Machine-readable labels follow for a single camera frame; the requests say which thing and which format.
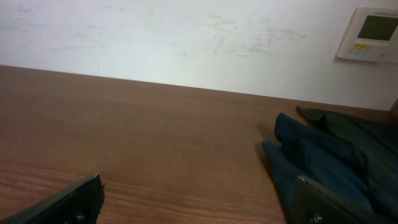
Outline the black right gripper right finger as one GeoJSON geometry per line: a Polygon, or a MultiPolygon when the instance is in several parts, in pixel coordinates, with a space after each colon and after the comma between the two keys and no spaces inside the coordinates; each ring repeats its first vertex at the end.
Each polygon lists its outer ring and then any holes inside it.
{"type": "Polygon", "coordinates": [[[306,176],[295,179],[289,210],[295,223],[394,224],[306,176]]]}

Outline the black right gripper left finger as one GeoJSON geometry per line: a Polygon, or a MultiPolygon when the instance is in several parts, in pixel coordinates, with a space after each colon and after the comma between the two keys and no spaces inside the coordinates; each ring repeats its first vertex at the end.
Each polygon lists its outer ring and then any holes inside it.
{"type": "Polygon", "coordinates": [[[104,200],[104,185],[95,174],[1,220],[1,224],[96,224],[104,200]]]}

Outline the dark green t-shirt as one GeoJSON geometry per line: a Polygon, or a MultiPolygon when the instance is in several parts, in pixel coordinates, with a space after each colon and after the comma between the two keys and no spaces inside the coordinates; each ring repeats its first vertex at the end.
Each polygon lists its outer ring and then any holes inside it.
{"type": "Polygon", "coordinates": [[[378,214],[397,221],[397,122],[378,122],[332,111],[296,107],[317,128],[344,142],[338,152],[368,186],[378,214]]]}

